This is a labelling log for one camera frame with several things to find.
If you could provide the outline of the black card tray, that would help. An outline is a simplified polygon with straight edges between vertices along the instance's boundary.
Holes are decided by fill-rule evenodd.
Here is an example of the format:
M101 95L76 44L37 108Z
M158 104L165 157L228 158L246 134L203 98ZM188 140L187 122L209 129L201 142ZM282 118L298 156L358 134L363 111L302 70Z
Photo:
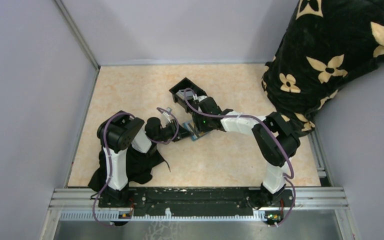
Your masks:
M196 107L199 101L208 97L207 93L202 88L187 77L171 87L169 92L172 95L173 101L179 104L188 114L191 113L192 110L187 103Z

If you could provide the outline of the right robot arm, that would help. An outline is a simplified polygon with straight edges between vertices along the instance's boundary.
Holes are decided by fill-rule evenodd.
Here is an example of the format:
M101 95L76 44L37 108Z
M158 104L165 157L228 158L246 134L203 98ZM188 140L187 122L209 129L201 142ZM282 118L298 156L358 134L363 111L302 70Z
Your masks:
M286 180L294 177L291 158L301 145L290 123L278 112L255 116L229 108L221 110L212 97L188 99L185 103L194 114L203 118L199 123L207 128L254 137L267 162L261 199L267 206L275 206L281 200Z

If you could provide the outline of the blue card holder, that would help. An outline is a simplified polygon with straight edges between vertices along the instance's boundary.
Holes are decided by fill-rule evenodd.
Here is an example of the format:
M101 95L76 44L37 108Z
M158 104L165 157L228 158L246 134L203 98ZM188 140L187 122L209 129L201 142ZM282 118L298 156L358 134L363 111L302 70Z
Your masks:
M197 141L210 133L209 131L199 131L198 128L195 126L193 120L184 122L182 126L190 132L190 139L192 141Z

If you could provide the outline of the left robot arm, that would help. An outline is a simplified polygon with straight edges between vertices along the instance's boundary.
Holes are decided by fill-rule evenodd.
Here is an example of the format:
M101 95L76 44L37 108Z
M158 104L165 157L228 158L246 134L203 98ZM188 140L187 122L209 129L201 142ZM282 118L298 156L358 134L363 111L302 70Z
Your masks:
M130 182L148 183L153 178L153 168L165 162L158 151L159 144L192 135L169 111L160 112L167 115L165 124L158 117L143 120L121 110L98 127L99 168L88 186L100 194L109 194L118 207L129 203L130 193L125 189Z

